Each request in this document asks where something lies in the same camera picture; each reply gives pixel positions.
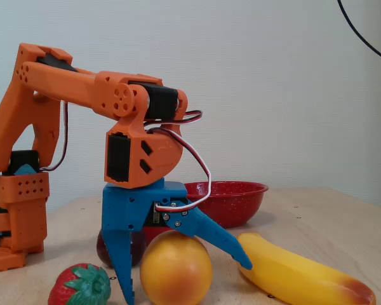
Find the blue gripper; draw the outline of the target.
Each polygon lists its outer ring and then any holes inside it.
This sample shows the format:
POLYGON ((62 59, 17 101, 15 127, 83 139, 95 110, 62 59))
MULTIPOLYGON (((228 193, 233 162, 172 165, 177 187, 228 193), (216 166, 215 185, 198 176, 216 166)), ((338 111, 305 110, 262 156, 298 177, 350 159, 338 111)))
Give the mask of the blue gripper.
POLYGON ((129 231, 167 225, 188 237, 197 236, 207 241, 229 254, 242 267, 252 268, 250 258, 236 237, 209 218, 186 196, 187 190, 182 183, 164 179, 134 189, 114 184, 104 187, 102 236, 127 304, 135 304, 129 231), (160 212, 154 209, 156 203, 162 204, 160 212))

